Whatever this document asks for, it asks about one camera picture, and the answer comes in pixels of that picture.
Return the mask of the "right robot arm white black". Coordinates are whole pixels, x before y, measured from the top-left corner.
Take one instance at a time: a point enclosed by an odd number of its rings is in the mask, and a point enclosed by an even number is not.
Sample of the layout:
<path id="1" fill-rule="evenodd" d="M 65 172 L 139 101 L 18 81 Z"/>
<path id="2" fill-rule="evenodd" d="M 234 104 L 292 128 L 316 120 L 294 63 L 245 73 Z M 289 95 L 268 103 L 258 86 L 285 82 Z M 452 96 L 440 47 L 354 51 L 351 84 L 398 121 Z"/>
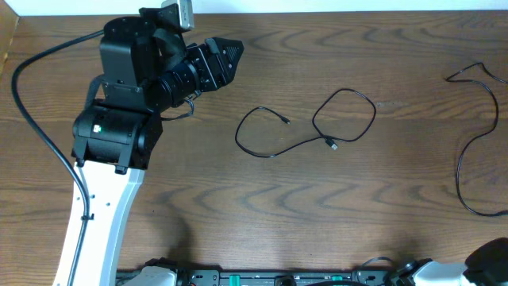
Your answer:
<path id="1" fill-rule="evenodd" d="M 507 286 L 507 238 L 482 245 L 463 263 L 411 261 L 384 280 L 396 286 Z"/>

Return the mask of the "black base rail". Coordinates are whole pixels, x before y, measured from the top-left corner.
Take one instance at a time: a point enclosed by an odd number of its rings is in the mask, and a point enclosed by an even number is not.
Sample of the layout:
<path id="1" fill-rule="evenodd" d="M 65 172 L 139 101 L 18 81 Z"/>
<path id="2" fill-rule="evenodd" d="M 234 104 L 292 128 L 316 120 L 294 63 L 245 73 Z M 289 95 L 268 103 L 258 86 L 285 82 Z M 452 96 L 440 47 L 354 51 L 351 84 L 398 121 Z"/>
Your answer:
<path id="1" fill-rule="evenodd" d="M 387 271 L 352 272 L 220 272 L 217 270 L 178 271 L 177 285 L 312 285 L 326 281 L 352 281 L 364 285 L 389 285 Z"/>

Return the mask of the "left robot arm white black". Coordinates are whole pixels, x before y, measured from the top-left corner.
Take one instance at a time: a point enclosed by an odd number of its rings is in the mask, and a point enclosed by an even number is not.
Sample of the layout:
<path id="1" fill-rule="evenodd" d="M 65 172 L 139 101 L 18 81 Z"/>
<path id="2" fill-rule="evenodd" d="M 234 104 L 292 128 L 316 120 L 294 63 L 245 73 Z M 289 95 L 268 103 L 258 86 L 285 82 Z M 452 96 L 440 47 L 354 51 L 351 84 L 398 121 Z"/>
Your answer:
<path id="1" fill-rule="evenodd" d="M 105 97 L 90 96 L 73 125 L 78 180 L 57 285 L 114 283 L 130 208 L 163 132 L 161 114 L 231 83 L 244 45 L 220 37 L 186 45 L 176 21 L 147 15 L 109 21 L 99 50 Z"/>

